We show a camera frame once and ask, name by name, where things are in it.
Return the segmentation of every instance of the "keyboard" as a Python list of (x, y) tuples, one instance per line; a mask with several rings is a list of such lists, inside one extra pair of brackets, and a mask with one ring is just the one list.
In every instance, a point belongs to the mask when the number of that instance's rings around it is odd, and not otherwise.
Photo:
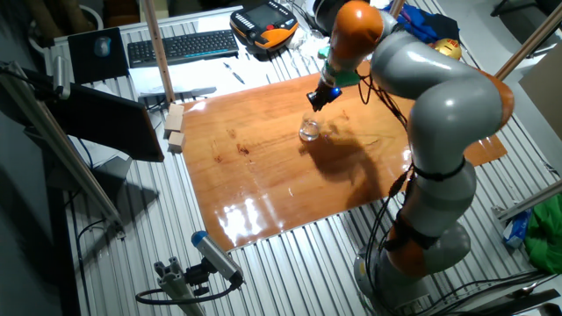
[[(238, 54), (232, 30), (176, 36), (162, 39), (162, 43), (169, 65)], [(150, 40), (129, 43), (127, 51), (131, 68), (157, 66), (155, 50)]]

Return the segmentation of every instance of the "clear glass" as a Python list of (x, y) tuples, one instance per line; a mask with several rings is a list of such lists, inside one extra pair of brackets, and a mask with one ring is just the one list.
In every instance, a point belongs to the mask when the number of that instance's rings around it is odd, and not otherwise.
[(323, 115), (317, 111), (307, 111), (302, 117), (300, 124), (299, 136), (304, 141), (313, 141), (320, 136), (322, 124), (324, 123)]

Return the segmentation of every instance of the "wooden board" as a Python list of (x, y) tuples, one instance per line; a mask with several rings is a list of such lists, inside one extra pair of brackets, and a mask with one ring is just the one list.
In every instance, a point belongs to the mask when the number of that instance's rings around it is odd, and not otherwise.
[[(319, 139), (301, 141), (318, 78), (185, 105), (185, 163), (205, 228), (224, 249), (385, 197), (409, 166), (403, 127), (374, 93), (363, 105), (357, 86), (322, 110)], [(414, 102), (394, 99), (407, 115)], [(465, 153), (480, 165), (506, 150), (493, 136)]]

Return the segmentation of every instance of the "blue plastic bag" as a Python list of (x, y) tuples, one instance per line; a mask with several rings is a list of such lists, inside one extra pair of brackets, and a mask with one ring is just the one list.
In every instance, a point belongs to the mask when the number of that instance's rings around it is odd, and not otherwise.
[(513, 220), (503, 231), (503, 241), (505, 241), (508, 246), (512, 248), (519, 248), (519, 246), (521, 246), (527, 234), (527, 226), (529, 225), (532, 212), (533, 209), (529, 208), (527, 211), (515, 215)]

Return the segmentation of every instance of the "robotic arm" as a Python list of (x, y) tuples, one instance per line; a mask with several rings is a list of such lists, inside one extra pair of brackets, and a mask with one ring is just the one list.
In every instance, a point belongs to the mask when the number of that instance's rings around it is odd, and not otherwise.
[[(416, 177), (389, 233), (389, 246), (373, 252), (371, 269), (375, 287), (393, 300), (389, 290), (403, 292), (470, 251), (468, 233), (457, 223), (476, 190), (474, 167), (464, 151), (508, 122), (514, 98), (507, 85), (421, 43), (389, 14), (350, 1), (335, 19), (318, 88), (307, 95), (315, 111), (334, 101), (337, 73), (354, 70), (369, 53), (373, 81), (415, 100), (407, 135)], [(356, 260), (356, 280), (370, 295), (365, 271), (357, 268), (363, 261)]]

